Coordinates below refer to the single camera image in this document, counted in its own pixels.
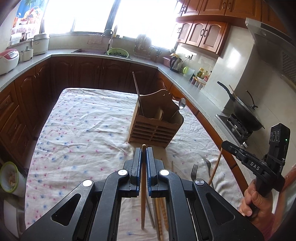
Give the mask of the person right hand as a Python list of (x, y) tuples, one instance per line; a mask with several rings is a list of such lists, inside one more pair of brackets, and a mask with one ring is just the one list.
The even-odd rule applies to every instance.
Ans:
[[(256, 189), (256, 181), (252, 180), (248, 188), (244, 192), (241, 200), (239, 212), (243, 216), (253, 217), (253, 222), (265, 224), (273, 218), (273, 194), (269, 192), (266, 196), (262, 196)], [(251, 205), (255, 205), (258, 213), (255, 215), (251, 209)]]

